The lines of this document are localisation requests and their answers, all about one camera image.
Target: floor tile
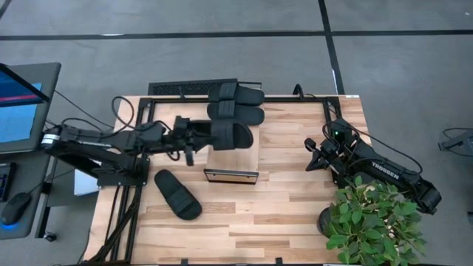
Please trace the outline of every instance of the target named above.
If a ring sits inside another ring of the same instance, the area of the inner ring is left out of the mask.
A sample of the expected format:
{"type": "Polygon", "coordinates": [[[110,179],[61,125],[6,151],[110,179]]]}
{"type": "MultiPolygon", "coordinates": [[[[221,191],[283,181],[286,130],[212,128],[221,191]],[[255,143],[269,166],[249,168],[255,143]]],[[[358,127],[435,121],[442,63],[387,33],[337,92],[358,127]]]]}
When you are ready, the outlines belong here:
{"type": "Polygon", "coordinates": [[[332,30],[473,30],[470,0],[326,0],[332,30]]]}
{"type": "Polygon", "coordinates": [[[320,18],[311,0],[22,0],[0,35],[322,30],[320,18]]]}

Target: black clamp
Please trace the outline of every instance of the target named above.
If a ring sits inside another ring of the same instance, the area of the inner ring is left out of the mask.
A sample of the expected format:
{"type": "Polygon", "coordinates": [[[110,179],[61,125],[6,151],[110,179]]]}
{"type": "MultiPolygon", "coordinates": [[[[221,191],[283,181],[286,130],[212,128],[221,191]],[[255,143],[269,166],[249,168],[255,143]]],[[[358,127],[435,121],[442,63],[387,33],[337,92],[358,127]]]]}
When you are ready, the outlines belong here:
{"type": "Polygon", "coordinates": [[[282,258],[276,258],[276,266],[282,266],[284,263],[282,263],[282,258]]]}
{"type": "Polygon", "coordinates": [[[296,84],[294,87],[293,95],[298,95],[300,100],[304,100],[304,91],[300,84],[296,84]]]}

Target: desk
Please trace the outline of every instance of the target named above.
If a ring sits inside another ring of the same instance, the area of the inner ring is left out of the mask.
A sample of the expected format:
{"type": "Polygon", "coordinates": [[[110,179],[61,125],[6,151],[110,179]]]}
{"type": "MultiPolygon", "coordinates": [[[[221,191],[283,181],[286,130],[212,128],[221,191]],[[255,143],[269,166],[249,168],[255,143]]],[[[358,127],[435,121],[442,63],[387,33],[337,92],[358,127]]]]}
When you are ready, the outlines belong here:
{"type": "MultiPolygon", "coordinates": [[[[137,109],[140,97],[128,99],[137,109]]],[[[339,96],[339,102],[343,118],[367,132],[360,98],[339,96]]],[[[208,119],[205,107],[206,103],[158,104],[154,120],[172,126],[176,115],[208,119]]],[[[284,263],[338,261],[334,250],[325,249],[327,239],[316,228],[318,215],[333,201],[336,186],[330,171],[304,171],[311,159],[304,148],[305,138],[312,137],[317,143],[324,139],[323,106],[264,103],[264,110],[256,185],[209,183],[203,173],[208,148],[195,154],[193,167],[187,167],[185,160],[171,161],[165,154],[151,157],[148,185],[141,194],[132,264],[179,264],[186,258],[192,264],[273,264],[276,257],[282,257],[284,263]],[[163,168],[172,171],[201,202],[203,213],[199,218],[183,221],[173,215],[153,180],[163,168]]],[[[120,105],[119,115],[128,121],[130,108],[120,105]]],[[[115,187],[99,192],[85,259],[94,256],[105,240],[114,194],[115,187]]],[[[125,253],[127,233],[125,229],[120,240],[119,259],[125,253]]]]}
{"type": "MultiPolygon", "coordinates": [[[[41,91],[52,100],[52,95],[58,80],[59,69],[61,68],[59,63],[9,66],[9,68],[30,83],[42,83],[41,91]]],[[[49,107],[50,102],[38,105],[33,122],[32,137],[30,138],[31,143],[24,145],[26,150],[34,149],[39,144],[39,137],[41,136],[49,107]]],[[[4,151],[4,147],[5,146],[2,146],[0,152],[4,151]]],[[[49,159],[50,157],[41,151],[19,154],[0,154],[0,162],[14,162],[18,164],[8,199],[11,199],[19,192],[29,191],[35,185],[39,184],[47,173],[49,159]]],[[[10,227],[0,225],[0,239],[22,238],[30,234],[40,195],[41,189],[39,188],[31,193],[32,202],[28,205],[23,217],[17,224],[10,227]]],[[[3,210],[6,204],[6,202],[0,203],[0,211],[3,210]]]]}

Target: gray desk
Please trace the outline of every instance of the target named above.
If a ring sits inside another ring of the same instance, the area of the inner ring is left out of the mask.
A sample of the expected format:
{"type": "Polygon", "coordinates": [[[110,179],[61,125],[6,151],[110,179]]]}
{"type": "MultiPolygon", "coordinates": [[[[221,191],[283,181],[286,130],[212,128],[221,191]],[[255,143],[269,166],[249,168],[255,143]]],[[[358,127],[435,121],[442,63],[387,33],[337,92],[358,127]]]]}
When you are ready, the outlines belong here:
{"type": "MultiPolygon", "coordinates": [[[[42,83],[41,91],[52,100],[52,95],[58,80],[59,69],[61,68],[59,63],[9,66],[9,68],[30,83],[42,83]]],[[[32,134],[41,134],[49,107],[49,103],[43,103],[37,107],[32,134]]],[[[37,146],[38,143],[36,143],[36,141],[32,143],[32,145],[37,146]]],[[[13,176],[8,199],[11,199],[19,192],[29,191],[44,180],[49,160],[50,157],[41,151],[0,154],[0,162],[14,162],[18,165],[16,173],[13,176]]],[[[18,223],[8,227],[0,225],[0,239],[22,238],[30,234],[36,208],[38,207],[38,201],[41,196],[41,189],[38,188],[34,190],[31,196],[32,202],[28,205],[27,210],[18,223]]],[[[3,210],[5,205],[5,202],[0,203],[0,211],[3,210]]]]}

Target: flower pot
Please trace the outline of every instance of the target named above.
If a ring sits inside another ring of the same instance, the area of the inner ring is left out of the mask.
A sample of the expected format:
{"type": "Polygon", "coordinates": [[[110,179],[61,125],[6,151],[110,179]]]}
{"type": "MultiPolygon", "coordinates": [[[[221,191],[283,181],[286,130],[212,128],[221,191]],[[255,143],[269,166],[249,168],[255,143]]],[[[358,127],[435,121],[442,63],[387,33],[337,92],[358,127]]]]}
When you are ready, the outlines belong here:
{"type": "Polygon", "coordinates": [[[317,229],[319,232],[326,237],[330,237],[328,225],[330,224],[330,209],[325,208],[320,214],[319,219],[317,220],[317,229]]]}

